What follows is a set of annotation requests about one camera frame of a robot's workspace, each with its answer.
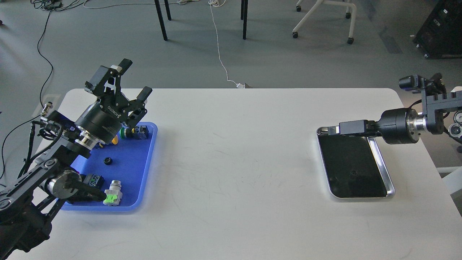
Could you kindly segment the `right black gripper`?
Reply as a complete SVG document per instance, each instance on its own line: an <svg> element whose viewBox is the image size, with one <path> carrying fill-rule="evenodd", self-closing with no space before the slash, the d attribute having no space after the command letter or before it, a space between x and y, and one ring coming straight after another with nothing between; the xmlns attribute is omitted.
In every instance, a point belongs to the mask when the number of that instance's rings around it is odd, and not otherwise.
<svg viewBox="0 0 462 260"><path fill-rule="evenodd" d="M328 135L382 137L388 144L414 144L419 140L413 121L417 112L411 108L386 110L379 121L355 120L328 127Z"/></svg>

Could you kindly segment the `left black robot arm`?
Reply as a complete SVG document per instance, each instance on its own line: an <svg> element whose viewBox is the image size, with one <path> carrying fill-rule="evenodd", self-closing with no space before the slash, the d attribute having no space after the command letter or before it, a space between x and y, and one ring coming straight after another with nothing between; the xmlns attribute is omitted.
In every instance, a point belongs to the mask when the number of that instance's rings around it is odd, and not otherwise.
<svg viewBox="0 0 462 260"><path fill-rule="evenodd" d="M90 194L94 201L106 199L103 191L84 184L71 164L78 156L89 158L97 144L109 144L122 127L134 128L147 113L150 87L144 87L133 100L122 94L121 77L131 65L125 58L119 65L97 69L85 83L85 91L97 99L76 121L56 110L50 112L48 103L39 120L31 122L30 143L36 125L39 135L51 143L35 155L29 151L17 180L1 191L2 260L14 250L29 252L48 240L52 220L78 191Z"/></svg>

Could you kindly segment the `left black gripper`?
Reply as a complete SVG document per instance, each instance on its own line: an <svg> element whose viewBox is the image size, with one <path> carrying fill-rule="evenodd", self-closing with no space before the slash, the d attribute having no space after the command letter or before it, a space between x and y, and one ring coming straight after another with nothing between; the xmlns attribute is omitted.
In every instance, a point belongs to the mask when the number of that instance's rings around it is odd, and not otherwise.
<svg viewBox="0 0 462 260"><path fill-rule="evenodd" d="M98 100L81 114L75 124L100 142L111 143L122 124L134 128L147 114L145 103L152 88L144 87L136 99L130 101L122 94L121 77L131 65L132 61L124 58L117 66L100 66L90 81L85 82L85 91L95 95ZM121 109L122 123L111 112L105 112L100 101L103 105L125 105Z"/></svg>

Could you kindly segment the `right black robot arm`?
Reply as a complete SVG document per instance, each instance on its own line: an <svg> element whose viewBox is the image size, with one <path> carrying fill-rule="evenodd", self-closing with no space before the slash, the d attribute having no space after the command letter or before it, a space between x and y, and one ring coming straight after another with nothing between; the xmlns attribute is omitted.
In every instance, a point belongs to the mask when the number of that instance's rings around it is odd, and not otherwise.
<svg viewBox="0 0 462 260"><path fill-rule="evenodd" d="M388 144L417 143L422 132L433 135L446 133L461 142L461 91L447 92L442 74L436 73L426 79L410 75L399 79L399 87L405 91L421 94L418 103L422 112L411 106L386 110L378 121L356 120L341 122L327 128L328 135L357 137L382 137Z"/></svg>

